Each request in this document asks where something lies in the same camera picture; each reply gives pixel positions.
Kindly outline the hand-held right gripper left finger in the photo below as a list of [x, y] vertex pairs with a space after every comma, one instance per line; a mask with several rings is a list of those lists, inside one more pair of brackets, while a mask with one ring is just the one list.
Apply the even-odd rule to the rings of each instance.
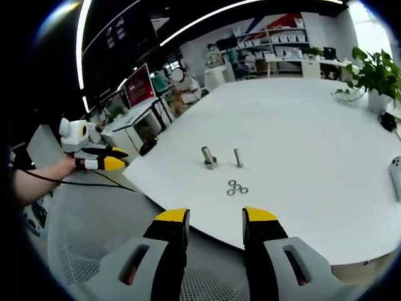
[[98, 300], [178, 300], [187, 264], [190, 211], [158, 214], [141, 237], [104, 257], [90, 289]]

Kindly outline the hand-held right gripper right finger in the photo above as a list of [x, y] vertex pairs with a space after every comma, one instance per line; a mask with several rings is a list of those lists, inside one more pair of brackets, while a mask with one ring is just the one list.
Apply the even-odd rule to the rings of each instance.
[[242, 238], [253, 300], [341, 300], [345, 286], [328, 260], [298, 237], [290, 237], [269, 211], [242, 210]]

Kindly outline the person's left hand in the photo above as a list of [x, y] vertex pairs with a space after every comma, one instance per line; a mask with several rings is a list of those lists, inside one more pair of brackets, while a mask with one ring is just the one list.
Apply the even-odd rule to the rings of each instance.
[[59, 162], [59, 169], [60, 169], [60, 174], [61, 177], [67, 177], [71, 175], [75, 170], [78, 169], [77, 163], [78, 160], [72, 157], [71, 155], [67, 154], [65, 158], [60, 160]]

